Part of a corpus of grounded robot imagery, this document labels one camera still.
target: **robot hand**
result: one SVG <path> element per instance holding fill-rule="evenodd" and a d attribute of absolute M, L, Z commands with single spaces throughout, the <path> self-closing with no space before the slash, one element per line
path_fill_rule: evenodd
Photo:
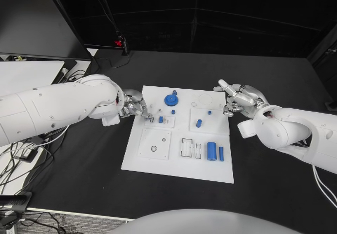
<path fill-rule="evenodd" d="M 241 137 L 256 135 L 267 148 L 337 173 L 337 116 L 269 105 L 263 94 L 247 85 L 228 85 L 221 79 L 218 85 L 214 91 L 227 92 L 223 114 L 230 117 L 240 112 L 250 118 L 237 124 Z"/>
<path fill-rule="evenodd" d="M 122 91 L 105 75 L 33 88 L 0 97 L 0 146 L 53 131 L 83 120 L 102 119 L 103 126 L 120 117 L 151 118 L 141 93 Z"/>

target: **black table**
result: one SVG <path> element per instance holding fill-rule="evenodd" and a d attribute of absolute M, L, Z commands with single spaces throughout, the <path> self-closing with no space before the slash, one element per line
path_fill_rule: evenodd
<path fill-rule="evenodd" d="M 96 57 L 115 65 L 125 61 L 119 51 L 99 50 Z M 329 101 L 303 58 L 133 51 L 120 68 L 112 69 L 103 59 L 99 64 L 100 74 L 122 89 L 151 85 L 213 90 L 221 78 L 253 86 L 282 107 L 325 112 Z M 125 218 L 174 209 L 215 209 L 306 234 L 335 234 L 337 210 L 315 185 L 311 165 L 267 149 L 256 137 L 241 139 L 236 125 L 243 120 L 240 114 L 228 119 L 234 183 L 226 184 L 120 170 L 133 117 L 109 127 L 86 118 L 69 127 L 54 163 L 34 181 L 28 206 Z M 337 193 L 337 175 L 316 170 Z"/>

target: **white cable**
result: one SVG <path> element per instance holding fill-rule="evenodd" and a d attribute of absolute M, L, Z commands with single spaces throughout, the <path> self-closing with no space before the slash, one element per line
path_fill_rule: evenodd
<path fill-rule="evenodd" d="M 318 187 L 319 187 L 319 190 L 321 190 L 321 192 L 322 192 L 322 194 L 325 195 L 325 197 L 326 197 L 326 199 L 329 200 L 329 202 L 331 202 L 331 204 L 335 206 L 335 208 L 337 208 L 337 205 L 335 205 L 335 203 L 332 202 L 332 200 L 329 199 L 329 197 L 326 196 L 326 194 L 325 194 L 325 192 L 323 192 L 323 190 L 322 190 L 322 188 L 321 188 L 321 186 L 319 186 L 319 182 L 321 182 L 321 180 L 319 180 L 319 176 L 318 176 L 318 173 L 316 173 L 316 170 L 315 170 L 315 166 L 312 165 L 312 172 L 313 172 L 313 179 L 315 179 L 315 183 L 316 183 L 316 185 L 318 185 Z"/>
<path fill-rule="evenodd" d="M 4 154 L 7 154 L 7 153 L 10 153 L 10 152 L 12 152 L 12 151 L 23 150 L 23 149 L 30 149 L 30 148 L 34 148 L 34 147 L 38 147 L 38 146 L 43 146 L 43 145 L 50 144 L 53 141 L 56 141 L 56 140 L 60 138 L 60 136 L 64 134 L 64 131 L 63 131 L 63 132 L 59 134 L 59 136 L 57 136 L 53 140 L 50 140 L 48 142 L 46 142 L 46 143 L 43 143 L 43 144 L 38 144 L 38 145 L 31 145 L 31 146 L 28 146 L 28 147 L 23 147 L 23 148 L 20 148 L 20 149 L 14 149 L 14 150 L 5 151 L 5 152 L 2 152 L 2 153 L 0 154 L 0 156 L 4 155 Z"/>

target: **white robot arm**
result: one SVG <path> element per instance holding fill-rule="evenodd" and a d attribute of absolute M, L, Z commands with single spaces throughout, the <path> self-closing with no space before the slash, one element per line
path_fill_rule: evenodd
<path fill-rule="evenodd" d="M 0 146 L 59 129 L 84 117 L 100 118 L 103 126 L 119 116 L 151 118 L 141 93 L 120 90 L 105 75 L 48 85 L 0 97 Z"/>
<path fill-rule="evenodd" d="M 247 85 L 221 79 L 214 91 L 227 92 L 223 114 L 240 112 L 249 120 L 237 124 L 243 138 L 257 136 L 263 145 L 313 166 L 337 173 L 337 116 L 269 105 L 263 94 Z M 312 135 L 309 146 L 296 146 Z"/>

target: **blue knob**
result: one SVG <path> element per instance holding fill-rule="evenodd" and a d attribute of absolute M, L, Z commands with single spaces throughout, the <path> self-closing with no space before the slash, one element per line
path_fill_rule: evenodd
<path fill-rule="evenodd" d="M 195 122 L 195 127 L 198 128 L 201 126 L 201 120 L 198 119 Z"/>
<path fill-rule="evenodd" d="M 165 96 L 164 102 L 167 106 L 174 106 L 177 104 L 177 101 L 178 99 L 175 95 L 169 94 Z"/>

